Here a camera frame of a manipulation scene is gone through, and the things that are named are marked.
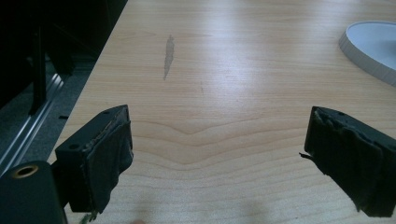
white object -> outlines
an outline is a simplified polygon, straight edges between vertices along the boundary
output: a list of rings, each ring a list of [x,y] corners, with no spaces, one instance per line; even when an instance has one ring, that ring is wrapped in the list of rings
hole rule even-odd
[[[363,21],[350,25],[339,41],[350,61],[396,87],[396,23]]]

